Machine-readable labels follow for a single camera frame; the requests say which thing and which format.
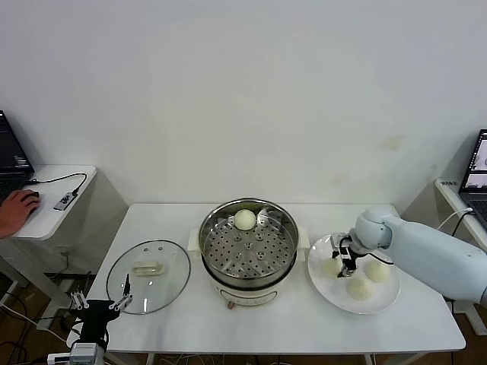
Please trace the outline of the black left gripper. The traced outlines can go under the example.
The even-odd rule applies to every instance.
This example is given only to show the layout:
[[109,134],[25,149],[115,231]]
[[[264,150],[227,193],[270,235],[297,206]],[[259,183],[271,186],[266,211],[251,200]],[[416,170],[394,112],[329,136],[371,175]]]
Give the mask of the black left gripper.
[[110,336],[107,325],[117,319],[131,302],[131,284],[129,274],[123,285],[123,296],[117,302],[113,300],[86,300],[82,291],[71,293],[72,309],[77,310],[77,317],[81,320],[82,328],[77,342],[108,343]]

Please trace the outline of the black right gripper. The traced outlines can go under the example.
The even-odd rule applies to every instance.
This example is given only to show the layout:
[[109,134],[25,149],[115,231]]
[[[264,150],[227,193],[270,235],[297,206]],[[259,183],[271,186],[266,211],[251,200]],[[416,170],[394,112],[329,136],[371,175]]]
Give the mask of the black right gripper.
[[334,250],[332,252],[332,258],[336,259],[340,255],[343,264],[337,274],[338,278],[351,277],[357,270],[356,260],[358,254],[350,248],[351,243],[353,243],[352,237],[350,235],[345,235],[339,241],[339,250]]

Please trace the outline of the person's bare hand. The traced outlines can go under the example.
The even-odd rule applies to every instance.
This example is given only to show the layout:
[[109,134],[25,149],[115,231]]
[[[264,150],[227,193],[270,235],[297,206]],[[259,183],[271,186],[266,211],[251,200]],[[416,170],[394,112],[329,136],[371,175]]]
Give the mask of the person's bare hand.
[[1,238],[17,233],[39,204],[38,192],[29,189],[13,191],[1,204]]

